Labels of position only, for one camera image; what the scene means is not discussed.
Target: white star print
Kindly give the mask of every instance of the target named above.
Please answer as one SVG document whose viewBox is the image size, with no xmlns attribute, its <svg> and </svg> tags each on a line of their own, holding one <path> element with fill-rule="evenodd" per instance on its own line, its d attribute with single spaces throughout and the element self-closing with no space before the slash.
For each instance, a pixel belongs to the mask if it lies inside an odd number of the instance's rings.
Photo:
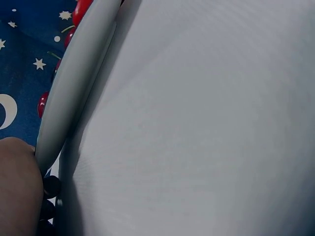
<svg viewBox="0 0 315 236">
<path fill-rule="evenodd" d="M 11 27 L 13 27 L 13 28 L 17 27 L 17 25 L 16 25 L 14 22 L 12 22 L 12 21 L 10 21 L 8 24 L 9 24 Z"/>
<path fill-rule="evenodd" d="M 41 69 L 44 70 L 44 66 L 46 65 L 45 63 L 43 63 L 43 59 L 38 60 L 37 58 L 36 62 L 33 63 L 33 65 L 36 65 L 36 70 Z"/>
<path fill-rule="evenodd" d="M 62 11 L 61 13 L 59 13 L 59 17 L 63 20 L 68 20 L 71 18 L 71 13 L 68 11 Z"/>
<path fill-rule="evenodd" d="M 4 43 L 5 43 L 5 40 L 2 41 L 2 39 L 0 38 L 0 50 L 1 50 L 1 48 L 5 48 Z"/>
</svg>

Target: gray fabric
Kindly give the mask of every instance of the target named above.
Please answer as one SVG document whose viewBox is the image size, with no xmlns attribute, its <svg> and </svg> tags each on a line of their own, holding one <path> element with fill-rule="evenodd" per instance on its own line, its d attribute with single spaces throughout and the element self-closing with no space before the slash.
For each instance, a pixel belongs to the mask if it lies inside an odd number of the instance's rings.
<svg viewBox="0 0 315 236">
<path fill-rule="evenodd" d="M 60 160 L 63 235 L 311 235 L 314 4 L 126 1 Z"/>
</svg>

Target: cherry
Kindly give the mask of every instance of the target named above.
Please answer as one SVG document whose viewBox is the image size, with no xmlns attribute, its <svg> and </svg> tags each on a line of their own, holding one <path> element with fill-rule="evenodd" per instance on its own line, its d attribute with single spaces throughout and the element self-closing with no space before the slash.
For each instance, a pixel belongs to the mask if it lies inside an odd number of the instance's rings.
<svg viewBox="0 0 315 236">
<path fill-rule="evenodd" d="M 39 118 L 42 118 L 49 92 L 44 92 L 37 104 L 37 112 Z"/>
<path fill-rule="evenodd" d="M 75 32 L 75 28 L 72 28 L 71 30 L 69 30 L 65 40 L 64 40 L 64 48 L 67 48 L 73 35 L 74 35 L 74 32 Z"/>
<path fill-rule="evenodd" d="M 56 65 L 56 68 L 55 68 L 55 74 L 57 73 L 57 70 L 60 66 L 60 63 L 61 63 L 61 59 L 57 62 L 57 65 Z"/>
<path fill-rule="evenodd" d="M 72 22 L 75 26 L 79 25 L 92 2 L 93 0 L 78 0 L 77 6 L 72 13 Z"/>
<path fill-rule="evenodd" d="M 57 74 L 57 70 L 58 70 L 58 68 L 59 68 L 59 66 L 60 66 L 60 63 L 61 63 L 61 59 L 58 61 L 57 65 L 56 65 L 56 67 L 55 67 L 55 70 L 54 70 L 53 74 L 51 75 L 51 78 L 50 78 L 50 81 L 51 81 L 51 82 L 54 81 L 54 78 L 55 78 L 55 76 L 56 76 L 56 74 Z"/>
</svg>

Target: crescent moon print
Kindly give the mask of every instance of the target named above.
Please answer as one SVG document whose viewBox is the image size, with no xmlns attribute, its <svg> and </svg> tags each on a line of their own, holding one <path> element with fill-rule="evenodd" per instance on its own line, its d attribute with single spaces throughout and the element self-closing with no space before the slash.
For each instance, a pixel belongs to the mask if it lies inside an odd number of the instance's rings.
<svg viewBox="0 0 315 236">
<path fill-rule="evenodd" d="M 5 110 L 4 122 L 3 124 L 0 123 L 0 130 L 2 130 L 12 124 L 18 113 L 18 106 L 15 100 L 7 94 L 0 94 L 0 104 L 4 107 Z"/>
</svg>

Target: blue patterned fabric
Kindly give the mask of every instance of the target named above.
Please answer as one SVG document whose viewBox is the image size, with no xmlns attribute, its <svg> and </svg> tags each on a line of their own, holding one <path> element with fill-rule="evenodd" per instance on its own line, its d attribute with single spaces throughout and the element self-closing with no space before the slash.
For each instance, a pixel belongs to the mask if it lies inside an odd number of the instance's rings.
<svg viewBox="0 0 315 236">
<path fill-rule="evenodd" d="M 62 57 L 63 29 L 72 25 L 75 0 L 10 0 L 0 7 L 0 138 L 15 136 L 35 145 L 37 103 L 51 86 Z"/>
</svg>

